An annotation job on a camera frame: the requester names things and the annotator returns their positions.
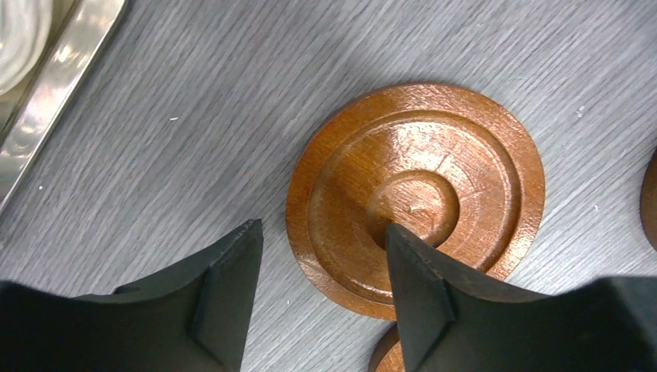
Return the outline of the grooved wooden coaster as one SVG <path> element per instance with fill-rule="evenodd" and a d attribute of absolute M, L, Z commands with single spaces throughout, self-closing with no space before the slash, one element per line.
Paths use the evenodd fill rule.
<path fill-rule="evenodd" d="M 393 320 L 388 225 L 503 280 L 544 205 L 542 159 L 518 119 L 475 91 L 414 83 L 372 91 L 325 121 L 295 166 L 285 219 L 301 271 L 325 297 Z"/>
<path fill-rule="evenodd" d="M 375 346 L 369 372 L 405 372 L 397 324 L 394 323 Z"/>

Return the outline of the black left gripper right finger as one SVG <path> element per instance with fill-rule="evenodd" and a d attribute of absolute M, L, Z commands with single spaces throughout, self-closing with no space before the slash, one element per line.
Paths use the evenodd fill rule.
<path fill-rule="evenodd" d="M 654 371 L 656 279 L 546 295 L 499 281 L 402 225 L 386 253 L 408 371 Z"/>

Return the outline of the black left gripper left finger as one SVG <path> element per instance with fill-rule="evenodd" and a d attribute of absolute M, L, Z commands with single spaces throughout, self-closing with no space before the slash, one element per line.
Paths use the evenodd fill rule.
<path fill-rule="evenodd" d="M 1 283 L 3 371 L 238 371 L 263 255 L 250 219 L 111 294 Z"/>

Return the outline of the silver metal tray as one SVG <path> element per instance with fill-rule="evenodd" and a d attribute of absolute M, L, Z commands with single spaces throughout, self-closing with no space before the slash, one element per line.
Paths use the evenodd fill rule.
<path fill-rule="evenodd" d="M 1 97 L 1 207 L 19 190 L 123 17 L 126 1 L 55 1 L 33 72 Z"/>

